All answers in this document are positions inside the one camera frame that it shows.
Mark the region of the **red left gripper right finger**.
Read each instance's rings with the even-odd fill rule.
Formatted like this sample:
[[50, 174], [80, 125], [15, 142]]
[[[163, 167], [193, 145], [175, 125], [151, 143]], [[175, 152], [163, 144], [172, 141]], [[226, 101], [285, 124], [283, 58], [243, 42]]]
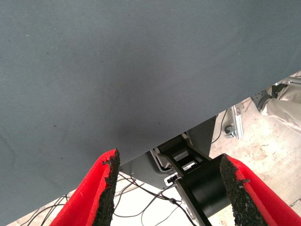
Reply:
[[243, 162], [221, 155], [220, 173], [237, 226], [293, 226], [294, 211]]

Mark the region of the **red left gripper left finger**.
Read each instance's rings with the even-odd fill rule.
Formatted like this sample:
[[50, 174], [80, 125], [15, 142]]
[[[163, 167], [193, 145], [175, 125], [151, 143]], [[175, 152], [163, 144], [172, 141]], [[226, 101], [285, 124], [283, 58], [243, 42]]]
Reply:
[[118, 149], [102, 154], [93, 164], [52, 226], [109, 226], [119, 174]]

